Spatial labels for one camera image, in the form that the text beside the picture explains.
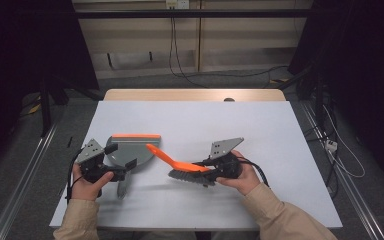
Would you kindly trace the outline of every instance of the gray dustpan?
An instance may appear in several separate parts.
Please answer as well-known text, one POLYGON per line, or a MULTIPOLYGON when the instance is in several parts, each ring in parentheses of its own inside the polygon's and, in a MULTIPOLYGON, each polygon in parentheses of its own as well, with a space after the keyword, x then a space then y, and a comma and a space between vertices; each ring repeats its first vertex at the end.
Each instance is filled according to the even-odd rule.
MULTIPOLYGON (((107 146, 117 143, 118 150, 108 154, 108 159, 117 166, 125 166, 126 163, 137 159, 137 165, 146 163, 153 154, 146 148, 150 143, 159 146, 161 136, 158 134, 113 134, 108 138, 107 146)), ((131 171, 127 172, 125 180, 118 182, 117 196, 123 199, 131 182, 131 171)))

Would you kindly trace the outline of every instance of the wire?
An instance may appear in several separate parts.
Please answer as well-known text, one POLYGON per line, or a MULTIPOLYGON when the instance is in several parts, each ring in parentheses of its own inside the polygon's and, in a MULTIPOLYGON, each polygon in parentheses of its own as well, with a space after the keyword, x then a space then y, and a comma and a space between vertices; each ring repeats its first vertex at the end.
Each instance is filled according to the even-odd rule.
POLYGON ((70 202, 70 199, 71 199, 71 192, 72 192, 72 189, 73 189, 73 185, 74 185, 74 183, 76 183, 80 179, 80 178, 76 179, 73 182, 73 185, 71 185, 71 173, 73 172, 74 162, 76 161, 77 156, 82 152, 82 150, 83 150, 83 148, 79 149, 76 152, 74 157, 71 159, 70 166, 68 168, 68 174, 67 174, 67 196, 65 197, 67 199, 67 205, 68 205, 68 203, 70 202))
POLYGON ((180 60, 179 60, 179 54, 177 52, 176 21, 174 20, 174 18, 171 18, 171 44, 170 44, 170 57, 169 57, 169 61, 168 62, 169 62, 169 66, 170 66, 170 71, 171 71, 171 73, 173 73, 174 76, 176 76, 176 77, 183 77, 183 78, 186 79, 186 81, 188 81, 189 83, 191 83, 191 84, 193 84, 195 86, 202 87, 202 88, 208 88, 206 86, 203 86, 203 85, 198 84, 198 83, 194 83, 191 80, 189 80, 188 77, 185 75, 185 73, 182 70, 182 66, 180 65, 180 60), (173 68, 171 66, 171 54, 172 54, 172 51, 173 51, 173 40, 174 40, 174 46, 175 46, 175 50, 176 50, 177 64, 179 66, 180 72, 182 73, 181 76, 175 74, 174 71, 173 71, 173 68))
POLYGON ((356 174, 353 174, 351 172, 349 172, 344 165, 342 165, 341 163, 338 162, 338 160, 336 160, 336 157, 333 158, 333 160, 338 164, 338 166, 344 170, 348 175, 350 176, 353 176, 355 178, 362 178, 364 177, 364 175, 366 174, 366 170, 364 169, 364 166, 363 164, 361 164, 360 160, 357 158, 357 156, 353 153, 353 151, 351 151, 351 149, 347 146, 347 144, 344 142, 344 140, 342 140, 341 136, 339 135, 338 133, 338 130, 336 129, 335 125, 334 125, 334 122, 332 120, 332 117, 330 116, 329 114, 329 111, 327 110, 326 106, 323 105, 323 108, 325 109, 326 113, 327 113, 327 116, 329 117, 330 119, 330 122, 332 123, 332 127, 333 129, 335 130, 336 132, 336 135, 338 137, 338 139, 342 142, 342 144, 344 144, 344 146, 348 149, 348 151, 353 155, 353 157, 355 158, 355 160, 357 160, 358 164, 360 165, 361 169, 363 170, 363 173, 361 175, 356 175, 356 174))
POLYGON ((83 178, 83 176, 80 176, 76 180, 74 180, 73 184, 71 185, 71 188, 73 188, 74 184, 76 184, 76 182, 78 182, 82 178, 83 178))
POLYGON ((243 161, 242 161, 241 163, 249 164, 249 165, 255 167, 255 168, 257 169, 258 173, 260 174, 261 179, 263 180, 264 184, 266 184, 267 187, 270 187, 270 186, 269 186, 269 183, 268 183, 268 181, 267 181, 266 175, 264 174, 264 172, 263 172, 263 170, 260 168, 260 166, 258 166, 256 163, 251 162, 250 160, 246 159, 245 157, 238 157, 238 158, 241 158, 241 159, 243 159, 243 160, 246 161, 246 162, 243 162, 243 161))
POLYGON ((180 60, 179 60, 179 54, 178 54, 178 48, 177 48, 177 34, 176 34, 176 21, 174 18, 171 18, 171 44, 170 44, 170 55, 169 55, 169 67, 170 67, 170 71, 171 73, 176 76, 176 77, 181 77, 181 78, 185 78, 188 82, 196 85, 196 86, 199 86, 199 87, 203 87, 203 88, 208 88, 206 86, 203 86, 203 85, 200 85, 200 84, 197 84, 197 83, 194 83, 192 82, 189 78, 191 77, 200 77, 200 76, 221 76, 221 77, 252 77, 252 76, 258 76, 258 75, 263 75, 263 74, 268 74, 268 82, 267 84, 263 87, 263 88, 266 88, 268 84, 270 84, 270 72, 271 71, 274 71, 276 69, 280 69, 280 68, 287 68, 289 66, 286 66, 286 65, 281 65, 281 66, 275 66, 275 67, 272 67, 268 70, 265 70, 265 71, 262 71, 262 72, 258 72, 258 73, 250 73, 250 74, 242 74, 242 75, 235 75, 235 74, 222 74, 222 73, 199 73, 199 74, 189 74, 189 75, 186 75, 183 70, 182 70, 182 67, 181 67, 181 64, 180 64, 180 60), (171 64, 171 58, 172 58, 172 52, 173 52, 173 43, 174 43, 174 48, 175 48, 175 52, 176 52, 176 59, 177 59, 177 64, 179 66, 179 70, 181 72, 181 75, 179 74, 176 74, 174 71, 173 71, 173 67, 172 67, 172 64, 171 64))

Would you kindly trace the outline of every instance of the black curtain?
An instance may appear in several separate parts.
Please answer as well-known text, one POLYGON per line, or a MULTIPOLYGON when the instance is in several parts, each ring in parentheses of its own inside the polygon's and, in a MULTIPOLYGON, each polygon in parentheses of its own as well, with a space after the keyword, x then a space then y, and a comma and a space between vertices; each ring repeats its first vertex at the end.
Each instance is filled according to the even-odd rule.
POLYGON ((99 88, 78 20, 22 10, 74 11, 70 0, 0 0, 0 145, 18 119, 22 98, 39 92, 42 79, 51 95, 67 87, 57 79, 99 88))

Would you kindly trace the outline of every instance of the white table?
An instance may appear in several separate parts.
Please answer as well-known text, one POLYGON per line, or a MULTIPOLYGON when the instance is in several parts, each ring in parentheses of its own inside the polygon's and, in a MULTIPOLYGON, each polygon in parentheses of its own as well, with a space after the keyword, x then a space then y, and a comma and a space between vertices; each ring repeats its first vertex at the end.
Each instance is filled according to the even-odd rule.
MULTIPOLYGON (((84 143, 105 145, 113 133, 156 133, 160 148, 176 160, 205 159, 213 141, 244 137, 236 149, 264 170, 271 188, 283 201, 297 205, 329 228, 342 227, 318 168, 286 101, 100 102, 84 143)), ((255 230, 257 225, 229 187, 183 182, 153 158, 135 169, 123 200, 117 183, 109 183, 98 199, 98 227, 118 230, 255 230)), ((65 194, 50 223, 60 226, 65 194)))

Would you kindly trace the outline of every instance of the forearm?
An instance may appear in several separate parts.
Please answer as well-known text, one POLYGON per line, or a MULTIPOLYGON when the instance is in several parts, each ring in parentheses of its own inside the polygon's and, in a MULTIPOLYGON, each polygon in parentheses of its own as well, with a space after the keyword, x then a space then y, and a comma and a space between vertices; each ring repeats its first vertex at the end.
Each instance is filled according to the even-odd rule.
POLYGON ((54 231, 55 239, 99 239, 96 231, 98 203, 71 199, 61 227, 54 231))
POLYGON ((336 239, 306 212, 281 202, 264 184, 248 193, 243 204, 260 226, 261 239, 336 239))

